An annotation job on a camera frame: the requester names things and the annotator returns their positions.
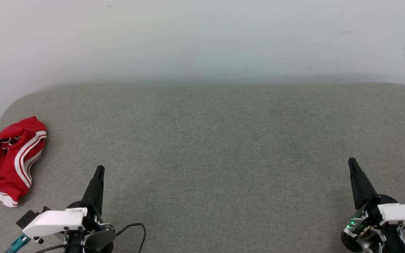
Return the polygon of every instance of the white wall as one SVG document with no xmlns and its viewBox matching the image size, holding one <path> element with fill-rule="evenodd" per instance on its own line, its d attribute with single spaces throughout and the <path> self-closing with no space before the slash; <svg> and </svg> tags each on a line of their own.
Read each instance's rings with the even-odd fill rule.
<svg viewBox="0 0 405 253">
<path fill-rule="evenodd" d="M 405 84 L 405 0 L 0 1 L 0 116 L 47 86 Z"/>
</svg>

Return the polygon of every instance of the red cloth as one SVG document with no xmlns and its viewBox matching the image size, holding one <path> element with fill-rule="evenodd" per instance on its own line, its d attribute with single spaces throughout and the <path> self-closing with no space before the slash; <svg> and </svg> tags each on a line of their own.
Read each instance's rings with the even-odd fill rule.
<svg viewBox="0 0 405 253">
<path fill-rule="evenodd" d="M 17 207 L 32 184 L 30 169 L 45 147 L 46 127 L 36 117 L 0 132 L 0 200 Z"/>
</svg>

